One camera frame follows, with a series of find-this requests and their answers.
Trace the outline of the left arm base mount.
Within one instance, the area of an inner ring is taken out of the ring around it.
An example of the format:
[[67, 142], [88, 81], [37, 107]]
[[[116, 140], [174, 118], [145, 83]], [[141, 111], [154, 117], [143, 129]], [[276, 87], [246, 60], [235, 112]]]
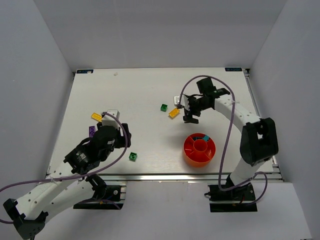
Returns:
[[105, 182], [98, 174], [85, 179], [92, 187], [90, 198], [73, 206], [76, 210], [121, 210], [126, 199], [127, 185], [118, 182]]

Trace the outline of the orange divided round container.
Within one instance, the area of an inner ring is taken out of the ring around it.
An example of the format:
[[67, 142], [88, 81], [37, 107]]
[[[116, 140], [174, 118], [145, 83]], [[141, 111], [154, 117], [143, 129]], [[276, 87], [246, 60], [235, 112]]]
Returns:
[[202, 168], [214, 158], [216, 145], [210, 137], [209, 141], [204, 141], [203, 139], [194, 140], [194, 137], [204, 137], [205, 135], [204, 133], [193, 133], [185, 139], [182, 154], [187, 165], [194, 168]]

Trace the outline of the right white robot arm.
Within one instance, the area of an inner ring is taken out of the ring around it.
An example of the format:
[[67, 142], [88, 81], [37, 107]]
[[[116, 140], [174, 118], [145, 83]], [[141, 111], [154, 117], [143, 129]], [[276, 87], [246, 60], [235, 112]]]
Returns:
[[182, 91], [176, 104], [179, 109], [184, 109], [184, 122], [198, 124], [198, 117], [207, 109], [213, 109], [229, 120], [219, 175], [222, 174], [232, 128], [236, 127], [241, 133], [241, 158], [228, 176], [225, 186], [218, 184], [221, 192], [230, 192], [262, 174], [260, 167], [279, 152], [275, 121], [270, 117], [261, 118], [248, 111], [236, 100], [231, 87], [216, 77], [198, 75], [192, 80], [197, 81], [199, 97], [187, 95]]

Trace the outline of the yellow 2x3 lego brick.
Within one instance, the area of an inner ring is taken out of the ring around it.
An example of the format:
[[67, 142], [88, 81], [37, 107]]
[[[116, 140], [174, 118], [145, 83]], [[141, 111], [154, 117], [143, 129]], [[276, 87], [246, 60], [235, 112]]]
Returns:
[[168, 116], [169, 116], [171, 119], [174, 119], [174, 118], [177, 117], [179, 114], [180, 114], [180, 109], [174, 108], [173, 110], [171, 110], [171, 111], [169, 112]]

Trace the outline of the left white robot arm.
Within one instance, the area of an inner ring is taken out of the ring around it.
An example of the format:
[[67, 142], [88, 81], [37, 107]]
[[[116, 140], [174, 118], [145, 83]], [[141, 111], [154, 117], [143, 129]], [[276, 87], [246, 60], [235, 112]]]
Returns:
[[96, 172], [115, 149], [131, 146], [126, 123], [97, 124], [92, 137], [83, 139], [46, 179], [18, 199], [9, 198], [3, 207], [20, 237], [33, 240], [57, 214], [77, 204], [116, 204], [119, 186], [107, 185]]

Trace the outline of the small cyan lego brick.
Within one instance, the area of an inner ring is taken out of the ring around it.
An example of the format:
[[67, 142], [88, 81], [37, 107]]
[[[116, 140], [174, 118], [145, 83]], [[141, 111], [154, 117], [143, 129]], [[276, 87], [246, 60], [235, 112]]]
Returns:
[[205, 135], [203, 138], [202, 138], [205, 142], [208, 142], [210, 140], [210, 137], [208, 135]]

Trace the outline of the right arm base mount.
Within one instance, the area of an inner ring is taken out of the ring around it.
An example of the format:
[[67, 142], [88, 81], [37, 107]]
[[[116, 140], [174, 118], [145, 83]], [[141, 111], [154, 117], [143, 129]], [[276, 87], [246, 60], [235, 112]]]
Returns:
[[250, 213], [257, 212], [254, 188], [251, 183], [229, 191], [221, 191], [218, 185], [209, 185], [204, 194], [209, 199], [211, 213]]

